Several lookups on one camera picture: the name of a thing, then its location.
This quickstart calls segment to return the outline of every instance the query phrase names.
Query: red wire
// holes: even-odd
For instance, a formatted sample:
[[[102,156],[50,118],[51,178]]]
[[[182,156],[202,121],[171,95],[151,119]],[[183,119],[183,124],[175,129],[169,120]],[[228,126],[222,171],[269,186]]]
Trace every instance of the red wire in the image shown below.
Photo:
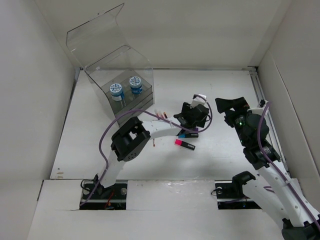
[[[104,209],[106,209],[109,206],[109,204],[110,204],[109,202],[110,202],[111,198],[114,196],[114,194],[115,194],[115,191],[113,190],[108,198],[108,201],[104,205]]]

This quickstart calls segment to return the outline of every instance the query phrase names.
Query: gray wall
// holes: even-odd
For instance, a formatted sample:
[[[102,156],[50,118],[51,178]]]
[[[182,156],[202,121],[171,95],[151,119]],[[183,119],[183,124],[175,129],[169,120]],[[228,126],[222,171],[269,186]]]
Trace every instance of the gray wall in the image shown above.
[[[1,0],[0,29],[0,181],[47,179],[74,68],[33,0]]]
[[[259,76],[290,172],[320,209],[320,1],[293,0]]]
[[[257,66],[291,0],[35,0],[66,48],[67,31],[125,2],[117,22],[156,68]]]

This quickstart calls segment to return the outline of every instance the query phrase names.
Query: blue and white jar lid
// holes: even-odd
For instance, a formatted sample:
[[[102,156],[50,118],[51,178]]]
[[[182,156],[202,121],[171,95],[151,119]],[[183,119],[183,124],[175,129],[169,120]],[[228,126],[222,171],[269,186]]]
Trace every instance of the blue and white jar lid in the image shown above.
[[[133,76],[129,80],[131,92],[133,94],[140,94],[142,92],[142,80],[138,76]]]
[[[115,101],[121,101],[125,98],[124,90],[120,83],[114,83],[110,86],[111,97]]]

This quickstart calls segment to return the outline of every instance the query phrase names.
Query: clear acrylic box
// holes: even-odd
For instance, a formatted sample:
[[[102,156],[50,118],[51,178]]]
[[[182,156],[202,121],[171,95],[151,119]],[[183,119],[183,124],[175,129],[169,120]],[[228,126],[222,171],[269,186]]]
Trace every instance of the clear acrylic box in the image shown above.
[[[116,116],[131,109],[146,110],[154,103],[154,73],[149,60],[133,49],[117,24],[117,15],[124,3],[98,14],[92,20],[68,31],[66,45],[88,76],[90,83],[108,116]],[[133,93],[129,80],[139,77],[142,91]],[[121,84],[124,97],[112,96],[112,84]],[[118,120],[122,126],[128,114]]]

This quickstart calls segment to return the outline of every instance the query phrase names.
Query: red marker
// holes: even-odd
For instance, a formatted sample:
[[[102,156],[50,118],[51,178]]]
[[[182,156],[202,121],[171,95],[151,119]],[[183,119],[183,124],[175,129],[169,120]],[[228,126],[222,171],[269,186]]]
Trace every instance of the red marker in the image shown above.
[[[187,142],[185,142],[185,141],[181,141],[181,140],[179,140],[179,139],[176,139],[174,143],[175,143],[176,145],[179,145],[179,146],[184,147],[184,148],[186,148],[186,149],[190,149],[190,150],[192,150],[192,151],[194,151],[195,148],[196,148],[195,145],[192,145],[192,144],[187,143]]]

